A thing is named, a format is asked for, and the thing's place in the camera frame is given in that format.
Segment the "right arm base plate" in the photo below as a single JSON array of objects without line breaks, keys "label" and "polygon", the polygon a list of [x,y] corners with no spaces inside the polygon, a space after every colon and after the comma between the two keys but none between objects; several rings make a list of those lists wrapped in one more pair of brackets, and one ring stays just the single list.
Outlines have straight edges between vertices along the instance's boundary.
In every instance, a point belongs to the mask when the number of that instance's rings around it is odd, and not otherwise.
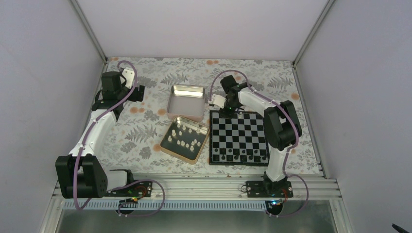
[{"label": "right arm base plate", "polygon": [[287,180],[247,181],[246,190],[249,198],[292,198],[294,196],[292,184]]}]

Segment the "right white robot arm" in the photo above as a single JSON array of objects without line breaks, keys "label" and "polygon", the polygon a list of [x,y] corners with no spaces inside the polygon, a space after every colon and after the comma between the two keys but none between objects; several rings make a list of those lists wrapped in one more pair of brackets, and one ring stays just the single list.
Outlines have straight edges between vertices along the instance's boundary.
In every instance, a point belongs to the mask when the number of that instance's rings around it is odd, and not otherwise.
[{"label": "right white robot arm", "polygon": [[235,110],[250,107],[263,118],[266,141],[270,145],[269,164],[263,175],[263,191],[270,198],[276,197],[282,189],[287,190],[286,161],[290,150],[295,148],[302,135],[302,129],[294,104],[289,101],[277,103],[257,92],[249,82],[237,83],[232,75],[224,77],[221,86],[225,97],[213,95],[211,101],[218,101],[219,111],[225,117],[234,117]]}]

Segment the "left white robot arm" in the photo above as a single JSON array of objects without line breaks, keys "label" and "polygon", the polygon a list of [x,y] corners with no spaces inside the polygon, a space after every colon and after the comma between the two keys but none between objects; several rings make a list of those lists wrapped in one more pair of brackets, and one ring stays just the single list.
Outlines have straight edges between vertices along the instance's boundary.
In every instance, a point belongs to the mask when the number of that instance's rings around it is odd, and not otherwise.
[{"label": "left white robot arm", "polygon": [[102,198],[112,188],[124,197],[135,191],[135,183],[128,179],[126,170],[104,169],[98,156],[109,132],[118,121],[125,101],[143,101],[145,87],[133,87],[136,72],[127,68],[105,72],[101,76],[102,88],[95,97],[89,123],[75,147],[55,162],[62,196],[73,198]]}]

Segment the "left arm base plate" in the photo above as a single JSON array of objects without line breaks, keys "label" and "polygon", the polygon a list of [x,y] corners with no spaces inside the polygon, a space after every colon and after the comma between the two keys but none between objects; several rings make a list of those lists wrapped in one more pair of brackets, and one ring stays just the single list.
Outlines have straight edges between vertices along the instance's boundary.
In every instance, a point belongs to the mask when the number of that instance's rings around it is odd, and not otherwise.
[{"label": "left arm base plate", "polygon": [[151,181],[138,182],[137,184],[134,184],[125,189],[107,192],[105,196],[106,197],[129,197],[129,198],[150,197],[151,190],[152,190],[152,184],[153,182]]}]

